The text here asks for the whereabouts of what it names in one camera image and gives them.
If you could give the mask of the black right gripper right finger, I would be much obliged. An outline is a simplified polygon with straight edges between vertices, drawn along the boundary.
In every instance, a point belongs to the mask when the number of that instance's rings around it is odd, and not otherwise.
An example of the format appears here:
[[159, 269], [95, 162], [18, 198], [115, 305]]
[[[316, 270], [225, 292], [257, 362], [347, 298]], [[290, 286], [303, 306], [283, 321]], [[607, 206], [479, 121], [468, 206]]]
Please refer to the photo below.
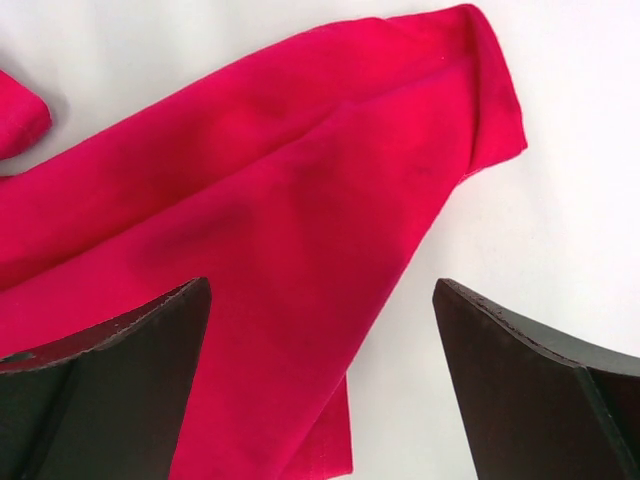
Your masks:
[[638, 358], [452, 279], [433, 305], [478, 478], [638, 478]]

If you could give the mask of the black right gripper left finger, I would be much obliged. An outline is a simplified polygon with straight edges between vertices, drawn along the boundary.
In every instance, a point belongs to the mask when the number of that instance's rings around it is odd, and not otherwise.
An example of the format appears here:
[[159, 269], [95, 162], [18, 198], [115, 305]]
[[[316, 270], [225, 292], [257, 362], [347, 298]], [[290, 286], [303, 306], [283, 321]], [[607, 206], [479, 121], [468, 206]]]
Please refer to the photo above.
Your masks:
[[211, 302], [196, 278], [2, 358], [2, 478], [168, 478]]

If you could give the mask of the crimson red t-shirt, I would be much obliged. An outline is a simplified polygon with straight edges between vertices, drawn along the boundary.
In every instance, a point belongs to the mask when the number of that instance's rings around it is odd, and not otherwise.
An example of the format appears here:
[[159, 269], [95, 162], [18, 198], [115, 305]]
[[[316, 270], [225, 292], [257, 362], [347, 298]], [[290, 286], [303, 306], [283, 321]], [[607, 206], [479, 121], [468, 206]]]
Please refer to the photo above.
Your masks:
[[295, 35], [2, 181], [1, 350], [205, 277], [172, 477], [348, 474], [349, 365], [452, 190], [525, 145], [475, 6]]

